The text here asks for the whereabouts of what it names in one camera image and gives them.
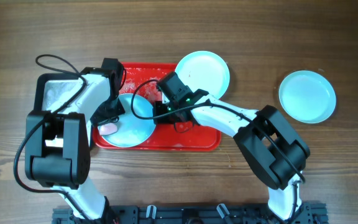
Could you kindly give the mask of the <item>pink sponge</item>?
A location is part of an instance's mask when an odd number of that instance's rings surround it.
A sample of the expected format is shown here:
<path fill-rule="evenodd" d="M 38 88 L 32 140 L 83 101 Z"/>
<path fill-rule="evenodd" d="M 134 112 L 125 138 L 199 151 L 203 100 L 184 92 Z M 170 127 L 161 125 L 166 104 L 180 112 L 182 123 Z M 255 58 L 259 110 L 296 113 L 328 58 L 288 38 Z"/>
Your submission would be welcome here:
<path fill-rule="evenodd" d="M 117 126 L 114 123 L 103 124 L 98 127 L 101 136 L 107 136 L 117 132 Z"/>

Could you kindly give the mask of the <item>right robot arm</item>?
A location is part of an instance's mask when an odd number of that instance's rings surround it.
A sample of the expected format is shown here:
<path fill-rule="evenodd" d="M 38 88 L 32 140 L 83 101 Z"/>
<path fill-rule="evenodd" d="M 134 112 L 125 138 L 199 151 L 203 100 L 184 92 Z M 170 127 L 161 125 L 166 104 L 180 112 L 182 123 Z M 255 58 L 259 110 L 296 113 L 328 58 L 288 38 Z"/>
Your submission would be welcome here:
<path fill-rule="evenodd" d="M 157 81 L 168 99 L 154 112 L 155 122 L 190 121 L 233 138 L 253 173 L 269 190 L 268 208 L 281 221 L 292 223 L 301 206 L 299 186 L 310 149 L 273 106 L 249 110 L 225 103 L 206 90 L 192 91 L 175 72 Z"/>

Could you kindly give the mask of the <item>light blue plate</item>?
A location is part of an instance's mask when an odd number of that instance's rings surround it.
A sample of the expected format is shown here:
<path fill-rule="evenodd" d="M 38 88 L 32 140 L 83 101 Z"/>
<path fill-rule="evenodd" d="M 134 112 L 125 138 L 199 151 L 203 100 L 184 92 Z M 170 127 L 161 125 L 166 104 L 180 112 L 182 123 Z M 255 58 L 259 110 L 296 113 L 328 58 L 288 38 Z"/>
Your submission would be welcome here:
<path fill-rule="evenodd" d="M 116 147 L 133 147 L 145 142 L 154 132 L 156 125 L 152 119 L 139 119 L 131 110 L 133 94 L 119 95 L 119 99 L 125 109 L 125 113 L 119 116 L 119 121 L 114 123 L 117 132 L 102 138 Z"/>
<path fill-rule="evenodd" d="M 336 93 L 322 75 L 310 70 L 288 74 L 278 89 L 284 111 L 293 119 L 307 124 L 321 123 L 336 109 Z"/>
<path fill-rule="evenodd" d="M 220 99 L 230 83 L 226 62 L 209 51 L 196 51 L 183 57 L 175 68 L 180 80 L 192 91 L 202 89 Z"/>

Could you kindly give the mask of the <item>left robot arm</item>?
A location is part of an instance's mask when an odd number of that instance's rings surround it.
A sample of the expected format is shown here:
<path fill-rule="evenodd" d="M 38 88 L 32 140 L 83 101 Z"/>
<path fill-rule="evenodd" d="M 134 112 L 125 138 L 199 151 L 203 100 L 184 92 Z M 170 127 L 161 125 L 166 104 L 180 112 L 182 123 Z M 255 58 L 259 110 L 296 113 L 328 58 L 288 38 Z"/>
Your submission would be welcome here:
<path fill-rule="evenodd" d="M 99 68 L 51 68 L 38 77 L 26 135 L 25 174 L 38 182 L 38 194 L 60 194 L 73 223 L 119 223 L 109 200 L 95 187 L 90 171 L 93 127 L 113 124 L 124 109 L 118 94 L 126 77 L 123 64 L 104 58 Z"/>

